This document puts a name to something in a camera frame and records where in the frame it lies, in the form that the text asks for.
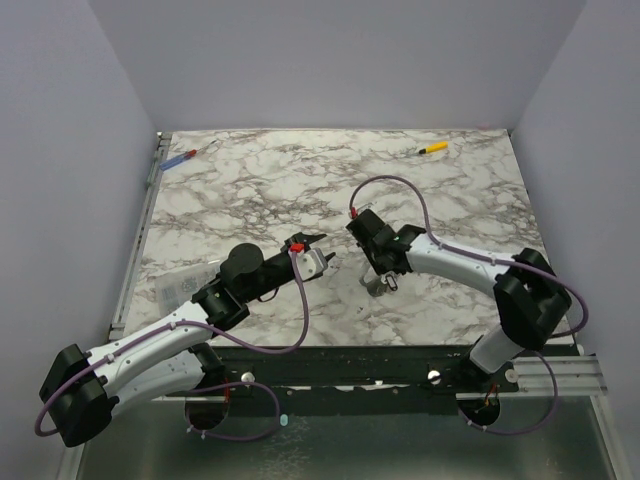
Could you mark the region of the metal carabiner with key rings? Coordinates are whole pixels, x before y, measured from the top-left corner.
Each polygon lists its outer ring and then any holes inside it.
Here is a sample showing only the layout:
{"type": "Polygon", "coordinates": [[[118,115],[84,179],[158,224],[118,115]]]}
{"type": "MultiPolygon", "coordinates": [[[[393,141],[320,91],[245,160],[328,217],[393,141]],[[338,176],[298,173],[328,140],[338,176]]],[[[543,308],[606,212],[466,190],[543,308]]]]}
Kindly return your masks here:
{"type": "Polygon", "coordinates": [[[394,293],[399,288],[398,274],[393,269],[377,274],[368,261],[362,264],[358,281],[371,297],[394,293]]]}

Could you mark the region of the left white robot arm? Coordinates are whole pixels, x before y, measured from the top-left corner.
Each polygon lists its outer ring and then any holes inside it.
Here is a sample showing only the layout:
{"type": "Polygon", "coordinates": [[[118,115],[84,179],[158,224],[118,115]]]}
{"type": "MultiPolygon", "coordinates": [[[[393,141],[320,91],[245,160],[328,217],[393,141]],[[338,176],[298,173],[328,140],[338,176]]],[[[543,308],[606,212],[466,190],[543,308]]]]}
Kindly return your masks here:
{"type": "Polygon", "coordinates": [[[54,359],[40,388],[43,403],[34,431],[58,434],[68,447],[101,433],[114,415],[136,403],[174,393],[210,394],[250,385],[233,374],[209,342],[226,338],[258,348],[230,331],[250,314],[248,305],[289,282],[302,287],[323,275],[329,256],[316,247],[318,235],[297,233],[266,258],[251,243],[235,246],[215,277],[175,311],[129,336],[82,350],[72,344],[54,359]]]}

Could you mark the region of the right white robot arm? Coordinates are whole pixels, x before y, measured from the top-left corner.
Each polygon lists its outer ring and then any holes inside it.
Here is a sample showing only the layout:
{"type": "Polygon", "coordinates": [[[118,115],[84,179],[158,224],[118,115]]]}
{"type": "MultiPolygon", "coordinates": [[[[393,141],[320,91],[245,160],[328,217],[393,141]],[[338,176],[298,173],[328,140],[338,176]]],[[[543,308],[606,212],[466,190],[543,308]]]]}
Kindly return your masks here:
{"type": "Polygon", "coordinates": [[[394,230],[366,209],[346,226],[376,274],[431,274],[486,294],[496,302],[499,325],[482,336],[459,367],[461,383],[481,391],[496,372],[525,350],[539,351],[554,334],[572,300],[540,252],[509,256],[444,244],[418,226],[394,230]]]}

